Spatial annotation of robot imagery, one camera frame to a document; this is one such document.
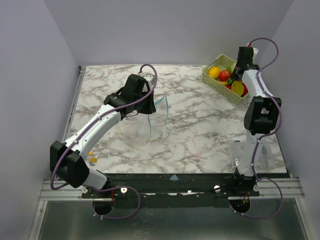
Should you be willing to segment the clear zip top bag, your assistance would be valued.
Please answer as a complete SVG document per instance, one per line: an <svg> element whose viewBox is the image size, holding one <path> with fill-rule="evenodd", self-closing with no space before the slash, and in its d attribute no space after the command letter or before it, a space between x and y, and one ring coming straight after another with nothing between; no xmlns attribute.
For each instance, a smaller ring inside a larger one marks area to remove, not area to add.
<svg viewBox="0 0 320 240"><path fill-rule="evenodd" d="M154 102L156 112L152 114L138 113L136 110L121 121L119 132L124 142L144 145L158 137L166 126L169 117L169 103L167 95L162 95Z"/></svg>

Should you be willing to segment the yellow red mango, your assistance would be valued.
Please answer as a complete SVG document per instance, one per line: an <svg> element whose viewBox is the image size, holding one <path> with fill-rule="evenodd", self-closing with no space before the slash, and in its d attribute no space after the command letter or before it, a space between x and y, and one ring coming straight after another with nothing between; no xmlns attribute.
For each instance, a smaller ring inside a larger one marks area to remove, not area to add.
<svg viewBox="0 0 320 240"><path fill-rule="evenodd" d="M244 94L245 88L242 82L234 81L231 85L231 90L241 97Z"/></svg>

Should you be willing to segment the green white cabbage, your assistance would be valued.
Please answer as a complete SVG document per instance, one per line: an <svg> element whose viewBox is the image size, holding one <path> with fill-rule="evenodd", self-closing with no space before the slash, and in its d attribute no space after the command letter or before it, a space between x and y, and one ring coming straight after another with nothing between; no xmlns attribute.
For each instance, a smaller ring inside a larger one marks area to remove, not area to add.
<svg viewBox="0 0 320 240"><path fill-rule="evenodd" d="M229 71L232 74L234 72L234 69L237 65L237 61L234 61L230 66L229 66Z"/></svg>

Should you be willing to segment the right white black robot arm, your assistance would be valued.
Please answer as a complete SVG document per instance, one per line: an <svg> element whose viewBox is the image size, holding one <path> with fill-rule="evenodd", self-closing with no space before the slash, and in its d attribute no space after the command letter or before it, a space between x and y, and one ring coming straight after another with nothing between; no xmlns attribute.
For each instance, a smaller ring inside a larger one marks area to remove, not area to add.
<svg viewBox="0 0 320 240"><path fill-rule="evenodd" d="M274 97L262 80L260 67L254 64L256 54L257 51L249 45L240 47L232 73L236 80L244 83L250 95L250 104L244 116L244 152L230 183L230 191L236 196L243 195L256 184L257 163L265 138L275 133L282 104L281 99Z"/></svg>

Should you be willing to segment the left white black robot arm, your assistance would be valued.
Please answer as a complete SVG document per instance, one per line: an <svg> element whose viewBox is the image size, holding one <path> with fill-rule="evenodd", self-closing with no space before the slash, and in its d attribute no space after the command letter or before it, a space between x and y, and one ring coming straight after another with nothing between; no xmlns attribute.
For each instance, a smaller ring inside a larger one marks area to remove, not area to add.
<svg viewBox="0 0 320 240"><path fill-rule="evenodd" d="M134 111L145 115L156 112L155 85L154 75L129 75L125 85L105 98L97 113L81 130L64 142L55 141L50 146L50 170L53 177L59 177L74 188L93 188L99 197L107 197L111 191L108 177L90 168L85 160L105 133L127 115Z"/></svg>

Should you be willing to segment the red apple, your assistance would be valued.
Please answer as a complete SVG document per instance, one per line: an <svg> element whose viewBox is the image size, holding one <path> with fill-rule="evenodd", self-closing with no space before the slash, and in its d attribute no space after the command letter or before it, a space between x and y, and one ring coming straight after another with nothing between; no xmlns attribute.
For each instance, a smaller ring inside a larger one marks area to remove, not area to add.
<svg viewBox="0 0 320 240"><path fill-rule="evenodd" d="M231 77L231 73L228 70L222 70L219 73L219 80L221 82L226 82Z"/></svg>

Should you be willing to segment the red pomegranate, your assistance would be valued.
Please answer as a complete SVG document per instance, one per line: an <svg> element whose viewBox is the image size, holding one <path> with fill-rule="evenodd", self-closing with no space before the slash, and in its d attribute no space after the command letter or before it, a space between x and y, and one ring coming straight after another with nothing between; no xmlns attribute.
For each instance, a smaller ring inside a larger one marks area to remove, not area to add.
<svg viewBox="0 0 320 240"><path fill-rule="evenodd" d="M242 83L242 85L243 85L243 93L242 93L241 97L244 97L248 93L248 89L244 83Z"/></svg>

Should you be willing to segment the yellow lemon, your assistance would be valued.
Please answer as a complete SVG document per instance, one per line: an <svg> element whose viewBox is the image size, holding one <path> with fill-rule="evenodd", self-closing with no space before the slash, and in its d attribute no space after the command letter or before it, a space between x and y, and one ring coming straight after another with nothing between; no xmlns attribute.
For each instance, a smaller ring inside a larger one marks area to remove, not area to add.
<svg viewBox="0 0 320 240"><path fill-rule="evenodd" d="M208 70L208 75L213 78L217 79L220 75L220 68L218 66L213 66Z"/></svg>

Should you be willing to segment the green plastic basket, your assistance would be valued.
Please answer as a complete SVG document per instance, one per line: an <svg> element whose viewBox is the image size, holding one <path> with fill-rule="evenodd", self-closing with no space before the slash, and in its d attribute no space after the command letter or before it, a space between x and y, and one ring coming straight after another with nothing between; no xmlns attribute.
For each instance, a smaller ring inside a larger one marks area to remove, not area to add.
<svg viewBox="0 0 320 240"><path fill-rule="evenodd" d="M216 90L232 103L239 105L250 95L247 87L240 87L239 83L233 84L231 73L236 61L224 54L218 55L215 60L202 70L202 81Z"/></svg>

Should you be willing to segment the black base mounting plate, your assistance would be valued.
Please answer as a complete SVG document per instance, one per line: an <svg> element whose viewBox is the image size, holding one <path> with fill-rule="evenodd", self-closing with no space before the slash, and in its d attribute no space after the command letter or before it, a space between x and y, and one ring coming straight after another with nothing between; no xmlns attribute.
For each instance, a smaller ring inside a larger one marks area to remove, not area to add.
<svg viewBox="0 0 320 240"><path fill-rule="evenodd" d="M252 188L235 185L234 173L110 173L105 188L82 194L98 206L116 208L227 208L229 199L259 195L257 182Z"/></svg>

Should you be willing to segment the clear plastic box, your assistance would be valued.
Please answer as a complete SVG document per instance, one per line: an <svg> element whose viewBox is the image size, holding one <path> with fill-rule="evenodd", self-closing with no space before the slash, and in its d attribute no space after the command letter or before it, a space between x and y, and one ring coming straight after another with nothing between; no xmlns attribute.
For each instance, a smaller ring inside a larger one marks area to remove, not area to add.
<svg viewBox="0 0 320 240"><path fill-rule="evenodd" d="M245 142L236 140L229 144L229 156L232 168L235 169L239 166L240 161L244 155ZM269 143L264 143L261 148L259 159L255 161L258 170L270 170L272 168L272 161L274 155Z"/></svg>

